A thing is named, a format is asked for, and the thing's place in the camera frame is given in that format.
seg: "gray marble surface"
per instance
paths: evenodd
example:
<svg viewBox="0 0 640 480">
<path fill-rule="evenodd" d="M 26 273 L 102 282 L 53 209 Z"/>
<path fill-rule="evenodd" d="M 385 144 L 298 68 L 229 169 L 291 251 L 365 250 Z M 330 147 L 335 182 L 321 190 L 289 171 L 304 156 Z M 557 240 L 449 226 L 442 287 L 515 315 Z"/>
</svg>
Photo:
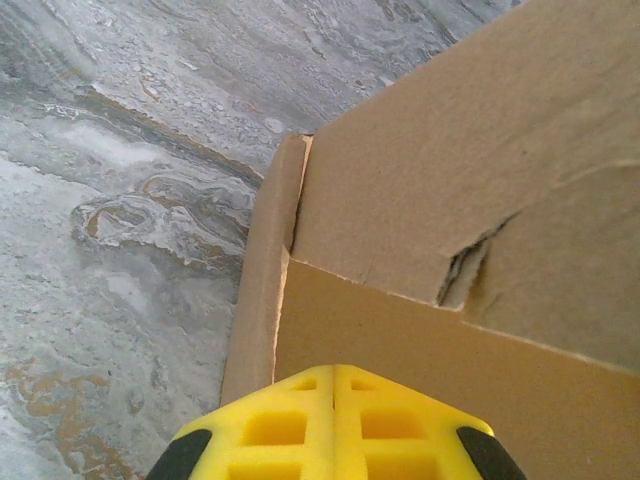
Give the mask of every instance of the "gray marble surface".
<svg viewBox="0 0 640 480">
<path fill-rule="evenodd" d="M 0 0 L 0 478 L 143 478 L 217 405 L 283 133 L 518 3 Z"/>
</svg>

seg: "brown cardboard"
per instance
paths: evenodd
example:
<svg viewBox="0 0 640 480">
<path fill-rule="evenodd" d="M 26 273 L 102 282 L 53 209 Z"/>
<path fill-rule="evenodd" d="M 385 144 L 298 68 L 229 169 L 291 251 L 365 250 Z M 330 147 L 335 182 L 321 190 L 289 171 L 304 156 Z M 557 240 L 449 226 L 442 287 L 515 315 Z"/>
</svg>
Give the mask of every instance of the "brown cardboard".
<svg viewBox="0 0 640 480">
<path fill-rule="evenodd" d="M 531 478 L 640 478 L 637 25 L 530 0 L 287 137 L 222 402 L 352 363 L 486 420 Z"/>
</svg>

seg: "yellow plastic object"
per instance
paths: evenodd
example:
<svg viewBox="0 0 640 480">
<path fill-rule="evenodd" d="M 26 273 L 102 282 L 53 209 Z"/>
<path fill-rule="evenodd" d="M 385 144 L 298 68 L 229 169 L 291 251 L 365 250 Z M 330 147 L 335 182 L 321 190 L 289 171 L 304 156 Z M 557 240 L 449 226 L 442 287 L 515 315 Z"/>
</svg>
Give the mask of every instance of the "yellow plastic object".
<svg viewBox="0 0 640 480">
<path fill-rule="evenodd" d="M 479 472 L 461 427 L 493 440 L 483 421 L 390 380 L 316 367 L 183 427 L 147 480 L 498 478 Z"/>
</svg>

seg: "cardboard edge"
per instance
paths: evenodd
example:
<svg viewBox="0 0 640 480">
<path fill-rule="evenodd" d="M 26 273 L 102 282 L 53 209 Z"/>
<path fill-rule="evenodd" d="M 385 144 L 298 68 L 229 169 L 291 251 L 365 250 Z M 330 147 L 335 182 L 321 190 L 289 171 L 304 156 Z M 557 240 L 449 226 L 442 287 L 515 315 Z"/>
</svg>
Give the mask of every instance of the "cardboard edge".
<svg viewBox="0 0 640 480">
<path fill-rule="evenodd" d="M 285 136 L 256 197 L 220 405 L 273 381 L 280 308 L 311 140 Z"/>
</svg>

